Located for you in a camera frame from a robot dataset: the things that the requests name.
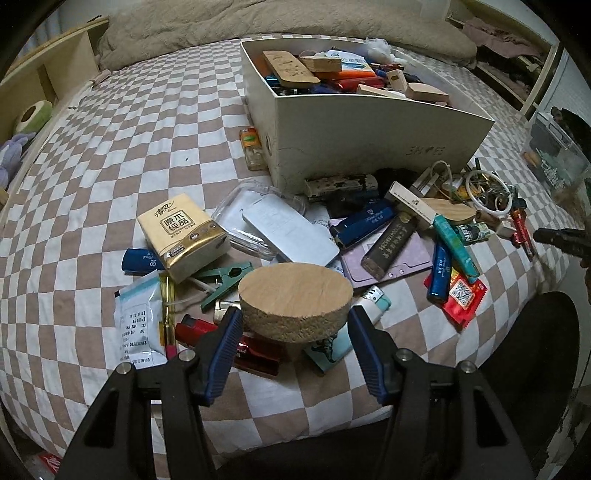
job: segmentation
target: teal lighter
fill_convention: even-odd
[[[353,306],[361,305],[375,324],[382,314],[390,308],[392,302],[376,285],[367,290]],[[353,349],[347,325],[329,338],[312,343],[304,348],[304,353],[326,373]]]
[[[460,240],[460,237],[458,237],[452,226],[447,223],[447,220],[445,220],[443,215],[438,214],[435,216],[435,220],[433,220],[433,228],[437,232],[439,238],[447,245],[453,258],[456,259],[460,269],[468,279],[468,282],[470,284],[476,282],[480,276],[480,272],[472,261],[472,257],[468,253],[468,250],[466,250],[466,247],[462,244],[462,240]]]

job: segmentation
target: stuffed toy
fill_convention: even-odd
[[[35,137],[35,133],[16,134],[0,147],[0,187],[7,189],[21,164],[22,149]]]

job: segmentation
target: qr code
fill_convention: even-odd
[[[464,310],[470,306],[475,297],[470,287],[461,278],[458,279],[456,284],[451,288],[449,294],[456,299]]]

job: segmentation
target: white card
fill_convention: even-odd
[[[275,195],[245,208],[242,218],[292,262],[325,267],[339,254],[339,247],[326,234]]]

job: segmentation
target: red lighter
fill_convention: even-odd
[[[525,213],[523,209],[515,207],[511,210],[509,214],[513,219],[515,229],[517,230],[517,232],[515,233],[516,243],[520,244],[523,247],[523,250],[525,250],[527,258],[531,262],[535,257],[535,252],[534,244],[531,242],[530,233],[528,232],[527,227],[525,225]]]
[[[195,346],[201,335],[216,329],[217,325],[205,320],[194,319],[186,314],[183,320],[174,327],[174,336],[178,342]],[[280,345],[242,335],[234,357],[234,366],[276,377],[279,373],[279,361],[282,353],[283,348]]]

